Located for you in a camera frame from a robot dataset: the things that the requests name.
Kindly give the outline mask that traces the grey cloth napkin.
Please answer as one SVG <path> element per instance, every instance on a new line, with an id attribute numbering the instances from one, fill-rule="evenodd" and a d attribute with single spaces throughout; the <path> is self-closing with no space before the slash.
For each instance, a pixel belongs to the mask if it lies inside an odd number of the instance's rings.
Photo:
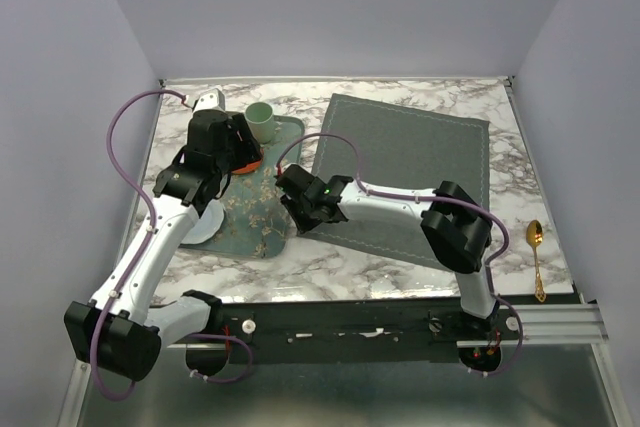
<path id="1" fill-rule="evenodd" d="M 489 205 L 489 124 L 347 95 L 332 95 L 312 173 L 361 175 L 365 183 L 400 189 L 458 184 L 477 204 Z M 428 242 L 403 227 L 346 222 L 322 224 L 307 238 L 438 268 Z"/>

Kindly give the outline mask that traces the gold spoon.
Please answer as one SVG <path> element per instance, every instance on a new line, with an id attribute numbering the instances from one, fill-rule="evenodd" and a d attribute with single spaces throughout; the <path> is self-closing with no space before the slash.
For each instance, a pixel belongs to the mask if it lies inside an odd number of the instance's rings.
<path id="1" fill-rule="evenodd" d="M 544 303 L 547 298 L 547 294 L 544 290 L 544 284 L 543 284 L 541 273 L 540 273 L 539 257 L 538 257 L 538 247 L 542 243 L 543 238 L 544 238 L 544 233 L 542 230 L 541 223 L 537 219 L 530 221 L 526 229 L 526 242 L 531 247 L 533 252 L 534 268 L 535 268 L 534 296 L 540 303 Z"/>

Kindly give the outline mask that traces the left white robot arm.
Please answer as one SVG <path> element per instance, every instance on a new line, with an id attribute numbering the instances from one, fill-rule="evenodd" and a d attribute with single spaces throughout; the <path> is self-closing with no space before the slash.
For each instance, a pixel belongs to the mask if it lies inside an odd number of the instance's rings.
<path id="1" fill-rule="evenodd" d="M 209 342 L 224 333 L 222 302 L 213 295 L 188 291 L 155 313 L 149 308 L 184 238 L 224 194 L 232 173 L 260 154 L 243 114 L 193 114 L 187 142 L 157 176 L 149 217 L 114 273 L 88 303 L 72 302 L 64 314 L 79 360 L 141 381 L 162 348 L 190 335 Z"/>

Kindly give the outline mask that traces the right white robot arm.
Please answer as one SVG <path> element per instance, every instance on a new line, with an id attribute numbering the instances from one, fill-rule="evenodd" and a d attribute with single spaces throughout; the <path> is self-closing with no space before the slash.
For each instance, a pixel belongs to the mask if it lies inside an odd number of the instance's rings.
<path id="1" fill-rule="evenodd" d="M 496 327 L 497 301 L 483 267 L 493 220 L 457 184 L 444 181 L 437 189 L 411 191 L 360 185 L 343 175 L 323 182 L 291 164 L 277 171 L 275 185 L 301 234 L 322 224 L 364 222 L 423 236 L 442 267 L 456 275 L 462 331 L 480 339 Z"/>

